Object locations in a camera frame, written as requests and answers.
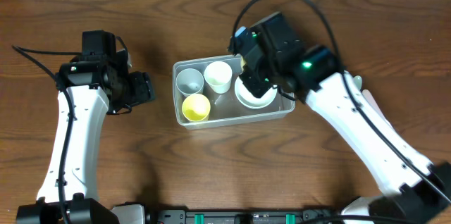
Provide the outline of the yellow plastic bowl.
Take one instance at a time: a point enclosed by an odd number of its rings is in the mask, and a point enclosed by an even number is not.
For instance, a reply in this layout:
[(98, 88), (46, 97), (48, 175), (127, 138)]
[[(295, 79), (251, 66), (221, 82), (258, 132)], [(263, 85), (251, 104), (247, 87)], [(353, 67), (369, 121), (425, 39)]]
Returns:
[(243, 59), (243, 57), (241, 57), (240, 58), (240, 67), (241, 67), (241, 70), (242, 71), (244, 71), (244, 66), (246, 65), (246, 62), (245, 62), (245, 60)]

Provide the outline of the white plastic cup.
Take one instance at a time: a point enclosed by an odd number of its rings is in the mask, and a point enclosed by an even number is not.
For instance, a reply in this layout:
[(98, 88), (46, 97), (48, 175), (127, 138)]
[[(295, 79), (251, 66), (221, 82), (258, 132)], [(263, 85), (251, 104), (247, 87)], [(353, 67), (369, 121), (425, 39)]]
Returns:
[(204, 79), (217, 94), (225, 94), (232, 81), (232, 68), (223, 61), (210, 63), (204, 71)]

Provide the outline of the white plastic bowl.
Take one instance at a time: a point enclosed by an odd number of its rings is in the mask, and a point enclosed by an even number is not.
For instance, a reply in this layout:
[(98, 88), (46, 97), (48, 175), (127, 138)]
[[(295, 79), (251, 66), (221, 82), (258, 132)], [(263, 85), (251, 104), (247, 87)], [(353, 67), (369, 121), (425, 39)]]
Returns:
[(235, 96), (238, 101), (247, 108), (265, 108), (276, 98), (277, 90), (270, 88), (261, 98), (254, 97), (244, 86), (243, 81), (238, 77), (234, 85)]

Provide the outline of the yellow plastic cup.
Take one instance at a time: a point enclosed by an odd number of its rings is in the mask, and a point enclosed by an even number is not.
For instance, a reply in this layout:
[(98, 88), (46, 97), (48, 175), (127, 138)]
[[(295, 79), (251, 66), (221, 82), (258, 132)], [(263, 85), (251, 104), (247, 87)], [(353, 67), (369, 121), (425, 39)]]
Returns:
[(189, 95), (182, 104), (184, 117), (190, 122), (202, 122), (209, 119), (211, 104), (203, 94)]

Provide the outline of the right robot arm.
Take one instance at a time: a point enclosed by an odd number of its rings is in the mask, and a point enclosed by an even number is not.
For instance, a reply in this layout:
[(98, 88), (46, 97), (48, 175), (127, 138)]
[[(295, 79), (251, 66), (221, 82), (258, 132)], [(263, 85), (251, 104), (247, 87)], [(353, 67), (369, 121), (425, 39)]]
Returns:
[(406, 143), (369, 103), (338, 53), (306, 48), (274, 13), (234, 27), (230, 50), (244, 61), (241, 80), (255, 97), (289, 92), (324, 118), (373, 176), (380, 194), (360, 197), (338, 215), (344, 223), (427, 223), (450, 205), (450, 164), (433, 164)]

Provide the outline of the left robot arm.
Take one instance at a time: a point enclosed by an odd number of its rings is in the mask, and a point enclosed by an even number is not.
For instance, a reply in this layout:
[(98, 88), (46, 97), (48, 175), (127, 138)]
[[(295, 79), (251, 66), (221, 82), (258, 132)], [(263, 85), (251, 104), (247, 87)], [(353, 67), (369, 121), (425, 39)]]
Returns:
[(82, 50), (57, 73), (39, 67), (56, 83), (58, 126), (49, 168), (34, 204), (19, 206), (17, 223), (148, 223), (143, 204), (108, 209), (98, 200), (97, 161), (106, 116), (125, 115), (154, 100), (148, 73), (131, 73), (131, 58), (119, 36), (92, 30)]

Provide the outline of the grey plastic cup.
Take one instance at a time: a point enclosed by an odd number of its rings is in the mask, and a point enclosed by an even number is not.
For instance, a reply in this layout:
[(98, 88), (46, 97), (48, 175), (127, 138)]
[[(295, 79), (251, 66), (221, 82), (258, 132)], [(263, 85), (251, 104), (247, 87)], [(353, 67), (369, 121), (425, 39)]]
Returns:
[(187, 68), (178, 73), (175, 83), (184, 97), (202, 94), (204, 90), (204, 77), (194, 68)]

